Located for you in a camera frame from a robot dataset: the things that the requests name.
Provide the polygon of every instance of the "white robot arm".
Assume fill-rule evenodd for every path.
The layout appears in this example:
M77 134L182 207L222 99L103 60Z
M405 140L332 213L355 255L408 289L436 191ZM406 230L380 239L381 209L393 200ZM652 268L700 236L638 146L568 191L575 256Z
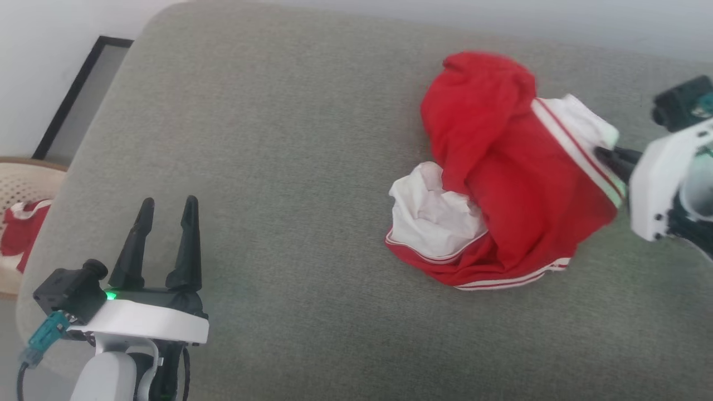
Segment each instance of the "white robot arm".
M654 120L672 134L644 153L599 148L597 157L629 183L634 233L649 241L680 237L713 259L713 85L701 76L655 104Z
M18 400L23 400L25 370L36 367L61 338L88 341L96 348L71 401L174 401L181 356L183 399L188 398L188 346L205 344L209 330L198 296L202 286L198 200L195 196L186 200L183 236L166 288L144 288L141 277L153 209L153 199L145 199L109 278L109 289L99 286L108 269L90 259L80 270L55 270L35 290L33 298L48 318L21 355ZM148 351L128 352L135 346Z

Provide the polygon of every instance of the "gray fabric surface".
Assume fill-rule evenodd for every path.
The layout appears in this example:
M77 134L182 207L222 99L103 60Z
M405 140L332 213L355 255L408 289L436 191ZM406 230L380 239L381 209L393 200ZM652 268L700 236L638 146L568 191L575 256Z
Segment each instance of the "gray fabric surface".
M514 57L545 97L574 93L621 144L663 135L658 91L695 64L279 6L174 6L127 55L29 261L113 265L142 199L156 199L144 263L162 285L185 197L200 200L210 338L193 400L693 400L713 398L713 268L651 244L626 213L564 273L466 293L384 246L391 183L428 159L419 103L441 60ZM76 376L87 344L45 363Z

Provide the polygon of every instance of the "white lining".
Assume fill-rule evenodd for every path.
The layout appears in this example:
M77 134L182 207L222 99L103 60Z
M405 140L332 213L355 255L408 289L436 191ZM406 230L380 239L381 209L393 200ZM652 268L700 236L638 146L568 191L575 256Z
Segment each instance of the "white lining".
M571 129L571 127L568 127L566 125L567 122L563 121L563 119L560 118L560 122L565 126L565 128L569 130L570 134L573 135L572 138L566 132L564 132L562 127L560 127L560 124L558 124L554 117L550 114L550 112L554 113L554 111L548 110L542 104L540 104L540 101L544 102L545 100L546 99L535 99L533 101L532 108L535 112L535 115L540 119L540 121L547 128L547 130L550 131L552 136L562 146L562 148L567 152L567 154L570 155L572 160L575 161L577 166L579 166L582 171L584 171L587 176L589 176L592 181L594 181L594 183L597 184L597 186L602 191L604 191L607 197L614 203L614 206L619 208L622 205L622 198L619 193L626 194L626 185L619 179L619 177L612 173L607 166L604 166L603 164L601 164L601 162L599 162L599 160L593 153L593 149L589 149L588 146L578 141L577 144L582 149L584 149L588 157L582 154L582 151L580 151L580 149L577 147L577 144L573 142L573 140L576 140L576 130L573 130ZM617 192L617 189L615 189L615 187L609 184L607 180L599 172L597 172L597 170L593 167L593 163L616 186L616 188L619 190L619 193Z
M445 191L442 175L426 161L389 189L394 207L386 243L408 246L432 263L450 263L487 231L480 209L468 196Z
M455 261L456 259L458 259L458 257L461 256L461 253L463 253L463 251L464 251L468 246L470 246L470 244L476 242L476 241L479 240L481 237L483 237L483 235L485 235L485 234L488 233L488 231L485 231L485 232L483 232L482 234L476 236L476 237L473 238L473 240L471 240L469 243L465 244L461 249L458 249L456 252L454 252L454 253L452 253L452 254L450 254L450 255L441 256L440 258L432 258L432 257L430 257L430 256L425 256L425 255L423 255L423 254L420 253L417 249L412 248L412 247L411 247L409 244L407 244L407 243L400 243L400 242L396 242L396 241L392 240L392 239L391 239L391 232L392 232L393 230L394 230L394 229L391 228L391 230L389 230L389 233L386 234L386 240L385 240L385 241L386 241L387 244L389 244L389 245L405 246L405 247L407 247L408 249L414 251L419 257L421 257L421 259L425 260L425 261L428 262L428 263L434 264L434 265L447 265L447 264L449 264L449 263L452 263L453 261Z

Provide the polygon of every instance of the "white wall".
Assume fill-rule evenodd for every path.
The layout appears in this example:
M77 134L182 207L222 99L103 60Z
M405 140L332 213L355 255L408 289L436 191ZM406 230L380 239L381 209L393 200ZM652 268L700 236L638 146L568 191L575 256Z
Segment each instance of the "white wall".
M152 16L171 4L189 0L84 0L101 34L136 39Z
M0 156L31 156L98 28L83 0L0 4Z
M712 0L266 0L713 61Z
M181 1L0 0L0 156L34 152L98 35L135 39ZM713 61L711 0L264 1Z

